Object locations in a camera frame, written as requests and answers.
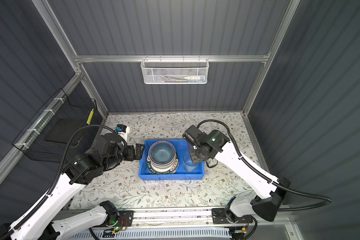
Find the dark blue ceramic bowl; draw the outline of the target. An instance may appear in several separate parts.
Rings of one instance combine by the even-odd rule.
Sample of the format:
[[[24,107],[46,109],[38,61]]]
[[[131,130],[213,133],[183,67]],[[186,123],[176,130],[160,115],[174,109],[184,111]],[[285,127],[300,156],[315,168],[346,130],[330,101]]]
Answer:
[[[149,157],[156,161],[175,158],[176,150],[168,141],[158,141],[149,148]]]

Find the blue plastic cup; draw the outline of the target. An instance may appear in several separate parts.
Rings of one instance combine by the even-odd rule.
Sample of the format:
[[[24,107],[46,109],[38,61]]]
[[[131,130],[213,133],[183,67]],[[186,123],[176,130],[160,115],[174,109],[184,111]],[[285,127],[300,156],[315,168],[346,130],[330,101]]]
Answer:
[[[183,162],[184,162],[184,169],[188,173],[193,172],[198,167],[198,164],[193,163],[189,151],[185,151],[183,156]]]

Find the blue plastic bin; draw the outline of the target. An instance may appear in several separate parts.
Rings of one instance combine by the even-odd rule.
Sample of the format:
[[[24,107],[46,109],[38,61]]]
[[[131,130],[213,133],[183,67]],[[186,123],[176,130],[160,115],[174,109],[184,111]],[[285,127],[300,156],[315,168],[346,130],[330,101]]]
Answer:
[[[173,173],[168,173],[165,175],[157,175],[150,172],[148,167],[147,158],[149,155],[149,148],[159,140],[146,140],[145,141],[145,150],[140,160],[139,168],[139,177],[144,181],[185,181],[185,180],[202,180],[205,175],[205,164],[199,163],[195,165],[195,169],[191,172],[188,172],[187,169],[191,169],[185,163],[185,160],[190,160],[190,153],[188,149],[188,144],[185,140],[168,140],[171,144],[174,145],[176,153],[179,159],[179,165]]]

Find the green rimmed white plate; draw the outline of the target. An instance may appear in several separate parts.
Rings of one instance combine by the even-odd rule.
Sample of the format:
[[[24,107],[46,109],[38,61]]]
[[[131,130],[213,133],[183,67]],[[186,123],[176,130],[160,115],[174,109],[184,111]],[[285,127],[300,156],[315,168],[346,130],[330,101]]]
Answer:
[[[174,158],[172,161],[164,165],[156,164],[150,157],[147,158],[147,169],[153,175],[174,174],[179,168],[179,165],[180,163],[178,158]]]

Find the light green bowl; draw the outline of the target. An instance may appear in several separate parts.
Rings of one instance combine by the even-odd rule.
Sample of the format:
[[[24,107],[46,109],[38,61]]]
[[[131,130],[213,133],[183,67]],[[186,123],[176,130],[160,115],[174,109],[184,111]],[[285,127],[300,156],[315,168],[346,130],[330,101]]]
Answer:
[[[153,161],[148,161],[148,163],[150,164],[151,168],[159,173],[164,173],[167,171],[173,171],[177,166],[179,161],[177,159],[173,160],[173,161],[169,161],[168,163],[155,163]]]

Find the pink ceramic bowl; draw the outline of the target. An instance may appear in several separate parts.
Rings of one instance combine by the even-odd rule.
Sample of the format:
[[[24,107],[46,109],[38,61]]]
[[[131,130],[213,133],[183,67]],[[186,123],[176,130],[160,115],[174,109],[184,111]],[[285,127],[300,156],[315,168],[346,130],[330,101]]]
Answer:
[[[177,161],[176,158],[172,158],[170,160],[165,159],[165,160],[156,161],[151,157],[148,157],[148,160],[152,166],[159,169],[171,168]]]

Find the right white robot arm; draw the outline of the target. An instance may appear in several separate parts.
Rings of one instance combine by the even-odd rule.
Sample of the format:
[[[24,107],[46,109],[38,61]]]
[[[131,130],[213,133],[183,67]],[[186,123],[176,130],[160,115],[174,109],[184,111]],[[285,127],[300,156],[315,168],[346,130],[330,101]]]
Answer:
[[[235,196],[229,201],[225,207],[229,222],[235,223],[239,218],[253,214],[268,222],[274,221],[286,194],[286,191],[273,185],[279,182],[276,176],[244,156],[237,144],[218,130],[206,134],[191,126],[183,138],[193,147],[190,155],[194,164],[215,159],[230,168],[254,191],[248,196]]]

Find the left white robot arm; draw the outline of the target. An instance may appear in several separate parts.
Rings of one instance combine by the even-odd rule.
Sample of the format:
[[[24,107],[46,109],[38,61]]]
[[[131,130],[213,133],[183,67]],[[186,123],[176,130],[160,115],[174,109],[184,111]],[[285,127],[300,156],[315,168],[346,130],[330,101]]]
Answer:
[[[0,227],[1,240],[62,240],[83,230],[105,224],[117,225],[120,214],[110,201],[76,216],[54,221],[69,200],[92,180],[118,167],[123,161],[137,161],[145,146],[127,145],[117,133],[98,138],[95,146],[59,167],[52,186],[21,217]]]

